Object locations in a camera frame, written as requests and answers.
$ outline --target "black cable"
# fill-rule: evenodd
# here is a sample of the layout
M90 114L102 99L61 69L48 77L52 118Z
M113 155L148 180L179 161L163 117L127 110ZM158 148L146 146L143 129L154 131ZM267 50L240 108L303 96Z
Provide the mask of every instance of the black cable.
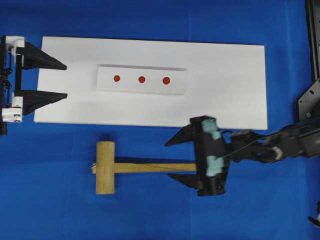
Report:
M305 125L305 126L300 126L300 127L292 128L292 129L290 129L290 130L277 131L277 132L275 132L275 133L272 133L272 134L269 134L269 135L260 137L260 138L258 138L258 139L256 139L256 140L252 141L252 142L249 142L247 145L244 145L244 146L242 146L242 147L240 147L240 148L238 148L238 149L236 149L236 150L234 150L234 151L232 151L232 152L230 152L230 153L228 153L228 154L226 154L226 155L221 156L221 158L229 157L230 155L233 155L233 154L235 154L235 153L237 153L237 152L239 152L239 151L241 151L241 150L243 150L243 149L251 146L252 144L256 143L256 142L259 141L259 140L263 140L263 139L266 139L266 138L268 138L268 137L272 137L272 136L275 136L275 135L278 135L278 134L282 134L282 133L285 133L285 132L290 132L290 131L293 131L293 130L304 129L304 128L309 127L309 126L310 126L310 125Z

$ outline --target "wooden mallet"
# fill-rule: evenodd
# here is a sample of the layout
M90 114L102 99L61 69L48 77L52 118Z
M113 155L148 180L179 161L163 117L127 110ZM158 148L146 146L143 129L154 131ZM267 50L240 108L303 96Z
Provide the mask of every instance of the wooden mallet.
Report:
M115 162L113 141L100 141L96 144L96 163L92 165L97 195L115 193L115 174L195 171L194 163L143 163L143 159L141 163Z

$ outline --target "white board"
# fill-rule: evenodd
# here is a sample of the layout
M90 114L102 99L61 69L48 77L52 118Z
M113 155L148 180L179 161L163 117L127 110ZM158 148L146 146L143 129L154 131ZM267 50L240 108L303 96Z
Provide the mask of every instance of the white board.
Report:
M220 128L268 128L264 46L43 37L42 50L68 68L40 69L37 89L68 97L35 122L181 127L209 115ZM112 85L114 68L128 85Z

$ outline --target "blue fabric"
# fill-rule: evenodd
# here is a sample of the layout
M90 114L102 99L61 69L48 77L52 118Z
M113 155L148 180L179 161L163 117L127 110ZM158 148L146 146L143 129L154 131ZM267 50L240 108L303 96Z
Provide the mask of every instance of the blue fabric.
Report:
M270 133L294 123L311 84L303 0L12 0L0 32L41 46L42 36L265 45ZM37 70L22 87L36 89ZM96 142L116 155L194 159L190 143L164 148L177 128L9 124L1 136L2 240L311 240L320 200L318 158L232 163L227 193L197 197L164 173L116 176L115 195L96 195Z

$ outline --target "red dot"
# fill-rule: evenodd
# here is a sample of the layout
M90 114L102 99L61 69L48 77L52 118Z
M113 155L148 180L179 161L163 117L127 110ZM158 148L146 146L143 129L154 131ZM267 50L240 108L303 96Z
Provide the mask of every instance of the red dot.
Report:
M163 84L167 85L170 83L170 77L164 77L163 80L162 80Z
M140 83L143 84L143 83L146 81L146 78L145 78L144 76L140 76L140 77L138 78L138 80L139 80Z
M120 81L120 76L119 76L119 75L115 75L115 76L113 77L113 80L114 80L115 82L119 82L119 81Z

